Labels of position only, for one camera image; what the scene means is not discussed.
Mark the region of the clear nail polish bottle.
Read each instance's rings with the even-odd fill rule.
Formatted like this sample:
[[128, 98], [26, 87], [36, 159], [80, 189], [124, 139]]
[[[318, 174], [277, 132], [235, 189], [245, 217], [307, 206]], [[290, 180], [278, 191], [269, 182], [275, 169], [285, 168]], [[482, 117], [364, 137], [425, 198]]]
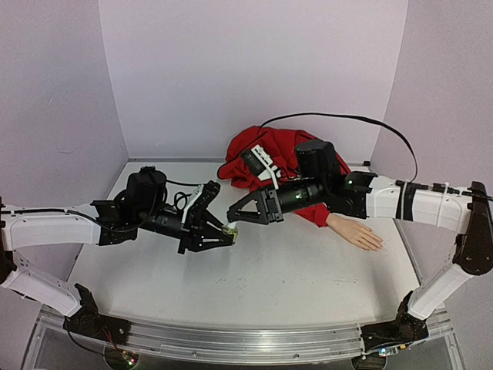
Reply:
[[230, 235], [233, 239], [236, 239], [238, 234], [239, 234], [239, 230], [237, 227], [235, 227], [235, 228], [224, 227], [223, 232], [226, 235]]

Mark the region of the mannequin hand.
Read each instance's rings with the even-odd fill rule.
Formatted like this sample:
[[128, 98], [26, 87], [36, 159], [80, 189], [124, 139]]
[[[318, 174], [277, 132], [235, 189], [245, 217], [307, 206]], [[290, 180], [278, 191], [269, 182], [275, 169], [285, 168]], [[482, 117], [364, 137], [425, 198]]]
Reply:
[[345, 241], [362, 250], [380, 251], [383, 248], [383, 239], [369, 227], [355, 220], [330, 214], [327, 217], [327, 226]]

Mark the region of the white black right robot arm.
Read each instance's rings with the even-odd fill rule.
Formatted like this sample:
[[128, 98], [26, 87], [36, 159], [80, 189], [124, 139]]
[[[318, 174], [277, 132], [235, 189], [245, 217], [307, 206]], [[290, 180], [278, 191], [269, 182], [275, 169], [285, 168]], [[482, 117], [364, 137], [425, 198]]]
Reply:
[[229, 222], [281, 222], [286, 213], [324, 204], [332, 214], [362, 220], [392, 220], [405, 232], [424, 228], [433, 242], [450, 243], [444, 262], [403, 303], [402, 316], [425, 321], [474, 277], [492, 270], [492, 216], [484, 185], [424, 185], [354, 171], [294, 180], [247, 194], [227, 211]]

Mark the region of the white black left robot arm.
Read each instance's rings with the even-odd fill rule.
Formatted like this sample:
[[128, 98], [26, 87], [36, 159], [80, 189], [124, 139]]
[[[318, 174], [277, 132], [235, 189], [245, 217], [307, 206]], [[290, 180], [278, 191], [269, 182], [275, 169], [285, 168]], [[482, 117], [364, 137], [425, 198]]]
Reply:
[[207, 251], [235, 244], [238, 229], [208, 210], [195, 196], [182, 210], [159, 198], [127, 204], [95, 200], [68, 208], [1, 207], [1, 286], [55, 309], [89, 337], [104, 329], [92, 292], [38, 269], [20, 252], [49, 244], [94, 244], [106, 247], [134, 241], [140, 230], [179, 240], [179, 252]]

